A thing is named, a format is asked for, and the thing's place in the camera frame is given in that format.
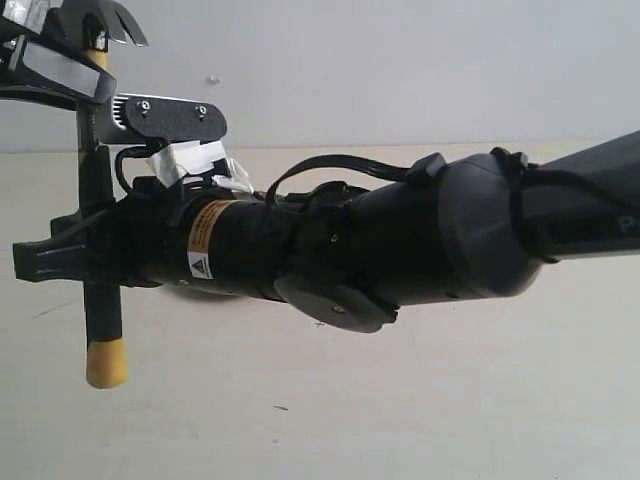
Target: bolt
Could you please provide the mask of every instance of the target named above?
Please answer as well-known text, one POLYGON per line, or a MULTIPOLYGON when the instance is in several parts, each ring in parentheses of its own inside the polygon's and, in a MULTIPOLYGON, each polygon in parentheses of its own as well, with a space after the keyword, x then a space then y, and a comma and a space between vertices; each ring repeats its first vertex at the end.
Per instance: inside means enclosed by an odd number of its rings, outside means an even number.
POLYGON ((138 110, 142 112, 143 115, 146 115, 149 112, 149 110, 151 110, 151 103, 149 103, 147 100, 142 100, 141 102, 138 102, 136 106, 138 107, 138 110))

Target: robotic arm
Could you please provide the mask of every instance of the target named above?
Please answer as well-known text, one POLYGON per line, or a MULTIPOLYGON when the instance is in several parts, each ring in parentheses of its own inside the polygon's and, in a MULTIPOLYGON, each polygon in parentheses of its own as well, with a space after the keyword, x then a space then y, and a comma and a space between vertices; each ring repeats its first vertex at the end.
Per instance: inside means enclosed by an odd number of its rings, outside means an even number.
MULTIPOLYGON (((514 296, 544 265, 640 247, 640 132, 544 166, 500 148, 450 163, 436 153, 407 168, 320 156, 256 192, 224 151, 227 125, 213 105, 114 93, 73 101, 95 125, 83 163, 98 166, 90 178, 103 186, 84 195, 106 194, 81 215, 54 220, 50 239, 15 244, 14 263, 22 280, 84 282, 90 353, 92 339, 109 344, 122 335, 121 286, 286 302, 372 333, 406 305, 514 296), (127 146, 115 159, 127 192, 119 202, 104 144, 127 146), (146 159, 153 175, 130 185, 125 158, 146 159), (287 178, 328 167, 389 184, 368 191, 330 181, 278 194, 287 178), (98 293, 87 295, 92 289, 98 293)), ((105 352, 89 363, 102 369, 99 378, 121 378, 109 369, 122 352, 105 352)))

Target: white wall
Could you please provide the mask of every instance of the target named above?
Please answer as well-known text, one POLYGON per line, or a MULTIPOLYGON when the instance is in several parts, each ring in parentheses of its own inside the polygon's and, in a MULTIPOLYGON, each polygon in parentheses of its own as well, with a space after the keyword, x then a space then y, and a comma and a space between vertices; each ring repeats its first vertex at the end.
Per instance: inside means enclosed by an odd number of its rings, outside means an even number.
MULTIPOLYGON (((587 145, 505 146, 542 162, 587 145)), ((346 151, 406 165, 488 148, 346 151)), ((234 152, 259 188, 313 153, 234 152)), ((75 208, 75 162, 0 164, 3 480, 640 477, 640 257, 548 267, 515 299, 402 309, 374 335, 286 305, 126 289, 131 379, 98 392, 80 287, 18 282, 11 260, 75 208)))
MULTIPOLYGON (((123 0, 151 47, 120 91, 203 99, 242 146, 608 138, 640 127, 640 3, 123 0), (222 83, 207 85, 218 76, 222 83)), ((0 151, 70 150, 73 115, 2 103, 0 151)))

